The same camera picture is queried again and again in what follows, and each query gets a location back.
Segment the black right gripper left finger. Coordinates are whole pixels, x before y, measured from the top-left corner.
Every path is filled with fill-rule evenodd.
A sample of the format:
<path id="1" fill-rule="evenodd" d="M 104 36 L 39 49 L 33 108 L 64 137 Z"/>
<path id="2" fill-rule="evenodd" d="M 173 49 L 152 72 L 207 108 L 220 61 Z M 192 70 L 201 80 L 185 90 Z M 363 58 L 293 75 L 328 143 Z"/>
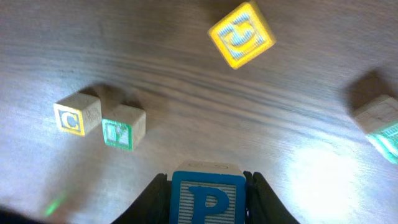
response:
<path id="1" fill-rule="evenodd" d="M 172 182 L 157 174 L 112 224 L 169 224 Z"/>

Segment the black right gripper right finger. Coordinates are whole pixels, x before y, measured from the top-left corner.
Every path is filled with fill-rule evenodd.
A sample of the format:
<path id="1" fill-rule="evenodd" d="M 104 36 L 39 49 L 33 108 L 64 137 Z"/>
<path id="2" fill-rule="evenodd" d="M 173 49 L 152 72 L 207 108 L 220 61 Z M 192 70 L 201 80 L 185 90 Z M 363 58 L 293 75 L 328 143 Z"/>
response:
<path id="1" fill-rule="evenodd" d="M 243 172 L 246 178 L 245 224 L 299 224 L 260 172 Z"/>

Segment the blue P block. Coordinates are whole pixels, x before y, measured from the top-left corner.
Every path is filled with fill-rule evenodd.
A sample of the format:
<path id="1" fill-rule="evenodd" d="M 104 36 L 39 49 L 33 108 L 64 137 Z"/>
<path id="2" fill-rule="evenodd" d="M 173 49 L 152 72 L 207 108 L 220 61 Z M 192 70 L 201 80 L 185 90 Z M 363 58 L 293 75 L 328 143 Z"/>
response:
<path id="1" fill-rule="evenodd" d="M 243 224 L 246 178 L 237 165 L 185 161 L 172 176 L 169 222 Z"/>

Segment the green V block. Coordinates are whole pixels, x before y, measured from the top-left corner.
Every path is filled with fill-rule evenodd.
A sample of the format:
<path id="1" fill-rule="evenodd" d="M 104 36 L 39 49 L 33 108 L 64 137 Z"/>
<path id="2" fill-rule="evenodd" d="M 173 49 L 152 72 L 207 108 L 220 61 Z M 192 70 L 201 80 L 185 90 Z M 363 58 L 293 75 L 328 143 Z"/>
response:
<path id="1" fill-rule="evenodd" d="M 146 135 L 146 118 L 140 108 L 118 105 L 102 119 L 104 143 L 132 152 Z"/>

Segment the yellow C block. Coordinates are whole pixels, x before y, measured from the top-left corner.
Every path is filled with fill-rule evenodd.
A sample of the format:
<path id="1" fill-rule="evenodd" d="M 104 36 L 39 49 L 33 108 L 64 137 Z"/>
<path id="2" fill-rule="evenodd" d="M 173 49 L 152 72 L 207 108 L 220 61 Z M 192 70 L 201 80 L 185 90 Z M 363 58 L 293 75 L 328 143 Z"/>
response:
<path id="1" fill-rule="evenodd" d="M 84 93 L 59 100 L 53 110 L 58 129 L 77 136 L 86 136 L 102 121 L 101 100 Z"/>

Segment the green R block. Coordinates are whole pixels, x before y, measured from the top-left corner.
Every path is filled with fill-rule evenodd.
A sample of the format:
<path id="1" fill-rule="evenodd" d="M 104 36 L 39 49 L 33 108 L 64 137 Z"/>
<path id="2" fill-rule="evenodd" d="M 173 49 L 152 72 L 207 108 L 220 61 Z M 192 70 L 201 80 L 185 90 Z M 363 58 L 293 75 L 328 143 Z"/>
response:
<path id="1" fill-rule="evenodd" d="M 397 100 L 381 95 L 353 113 L 366 139 L 390 163 L 397 165 Z"/>

